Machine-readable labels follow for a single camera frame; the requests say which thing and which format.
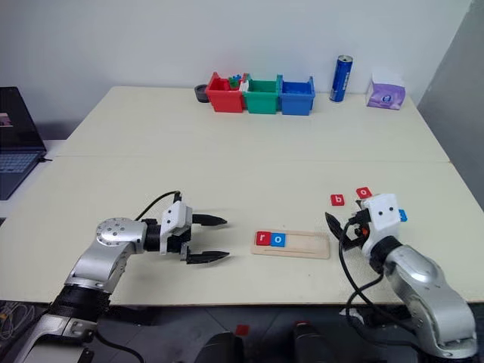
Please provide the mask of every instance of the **laptop screen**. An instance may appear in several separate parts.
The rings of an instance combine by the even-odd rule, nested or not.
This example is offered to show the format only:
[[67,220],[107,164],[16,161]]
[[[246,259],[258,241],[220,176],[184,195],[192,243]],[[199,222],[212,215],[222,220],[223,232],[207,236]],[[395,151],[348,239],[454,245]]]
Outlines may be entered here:
[[45,150],[17,87],[0,88],[0,148]]

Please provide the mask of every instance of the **plastic bin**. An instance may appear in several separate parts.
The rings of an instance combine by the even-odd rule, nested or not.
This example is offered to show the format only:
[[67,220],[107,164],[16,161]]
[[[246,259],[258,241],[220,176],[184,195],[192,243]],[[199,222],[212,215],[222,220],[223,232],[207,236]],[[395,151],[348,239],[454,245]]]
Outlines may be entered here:
[[279,83],[282,76],[275,81],[259,81],[247,77],[244,98],[250,113],[276,113],[279,105]]
[[283,115],[308,116],[315,98],[315,85],[312,77],[309,77],[308,82],[285,82],[281,76],[279,97],[281,97]]
[[[246,79],[244,74],[242,79],[237,81],[240,85]],[[220,78],[217,72],[212,74],[209,85],[205,90],[210,103],[215,112],[243,112],[245,108],[244,94],[239,91],[238,86],[231,87],[228,78]]]

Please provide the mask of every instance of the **laptop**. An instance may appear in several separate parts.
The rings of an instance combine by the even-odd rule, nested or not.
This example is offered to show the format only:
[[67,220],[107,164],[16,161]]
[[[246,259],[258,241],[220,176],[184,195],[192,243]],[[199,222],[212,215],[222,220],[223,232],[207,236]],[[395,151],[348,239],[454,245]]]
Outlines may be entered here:
[[0,87],[0,200],[7,200],[46,149],[17,87]]

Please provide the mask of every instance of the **gray wall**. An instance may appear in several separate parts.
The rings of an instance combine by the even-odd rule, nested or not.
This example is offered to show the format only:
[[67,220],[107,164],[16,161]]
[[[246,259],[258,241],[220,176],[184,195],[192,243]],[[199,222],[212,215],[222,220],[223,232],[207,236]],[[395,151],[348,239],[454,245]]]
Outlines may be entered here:
[[418,109],[484,209],[484,0],[471,4]]

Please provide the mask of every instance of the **black cable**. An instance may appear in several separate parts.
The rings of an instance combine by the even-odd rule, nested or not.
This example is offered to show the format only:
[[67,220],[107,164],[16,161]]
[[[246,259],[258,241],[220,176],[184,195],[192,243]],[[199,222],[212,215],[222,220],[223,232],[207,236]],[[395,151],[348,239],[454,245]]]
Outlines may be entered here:
[[340,262],[341,262],[341,267],[343,267],[343,271],[346,275],[346,278],[348,279],[349,283],[351,284],[351,286],[353,287],[353,289],[355,290],[355,292],[363,299],[363,301],[365,301],[375,312],[377,312],[378,314],[382,315],[383,317],[387,318],[388,320],[390,320],[393,324],[396,324],[398,325],[399,327],[401,327],[402,329],[405,329],[406,331],[409,331],[410,333],[412,334],[415,334],[414,330],[407,326],[406,324],[402,323],[399,319],[395,318],[393,315],[391,315],[390,313],[386,312],[385,310],[379,308],[378,306],[374,305],[370,299],[368,299],[363,293],[362,291],[360,290],[360,288],[358,287],[358,285],[355,283],[355,281],[353,280],[351,274],[349,273],[349,270],[348,270],[348,266],[346,266],[346,262],[345,262],[345,257],[343,255],[343,239],[344,237],[346,236],[346,233],[348,232],[348,228],[349,226],[351,225],[351,222],[347,222],[345,224],[345,228],[343,229],[343,233],[340,235],[340,243],[339,243],[339,255],[340,255]]
[[[368,284],[363,285],[362,287],[359,288],[359,290],[360,291],[366,290],[366,289],[380,283],[382,280],[383,280],[383,274],[378,276],[378,278],[376,278],[372,282],[369,282]],[[407,346],[409,348],[412,348],[414,351],[416,351],[419,354],[425,354],[424,351],[417,344],[414,344],[412,342],[408,342],[408,341],[405,341],[405,340],[378,340],[378,339],[374,339],[372,337],[369,337],[367,334],[365,334],[363,332],[363,330],[361,330],[356,324],[353,323],[353,320],[351,319],[351,316],[349,315],[349,310],[352,307],[356,307],[356,306],[352,305],[352,301],[354,300],[354,298],[356,298],[357,295],[358,295],[358,293],[356,291],[353,292],[351,294],[351,296],[349,297],[348,301],[346,302],[346,321],[348,321],[348,325],[350,327],[352,327],[353,329],[355,329],[356,333],[363,340],[366,340],[367,342],[369,342],[370,344],[374,344],[375,346]]]
[[144,208],[143,212],[141,212],[140,215],[138,217],[136,217],[135,221],[139,221],[141,219],[141,217],[144,216],[146,214],[146,212],[151,209],[152,206],[154,206],[156,203],[158,203],[163,198],[166,198],[166,197],[168,197],[169,195],[172,195],[172,194],[175,194],[175,198],[179,199],[181,192],[180,191],[169,191],[168,193],[160,195],[157,199],[152,201],[146,208]]
[[37,324],[40,320],[40,318],[47,314],[48,310],[45,310],[44,312],[40,313],[37,315],[34,319],[32,319],[29,323],[25,324],[25,326],[20,329],[16,334],[10,339],[10,341],[7,343],[5,348],[2,349],[0,352],[0,361],[3,361],[4,358],[7,356],[7,354],[11,351],[11,349],[14,347],[15,343],[23,337],[23,335],[35,324]]
[[138,359],[139,363],[144,363],[144,358],[134,349],[128,348],[127,346],[120,346],[119,344],[115,344],[110,342],[109,340],[106,340],[106,338],[104,338],[98,330],[95,333],[95,337],[97,340],[99,340],[100,343],[103,343],[105,346],[109,346],[110,348],[122,350],[123,352],[132,354],[136,357],[136,359]]

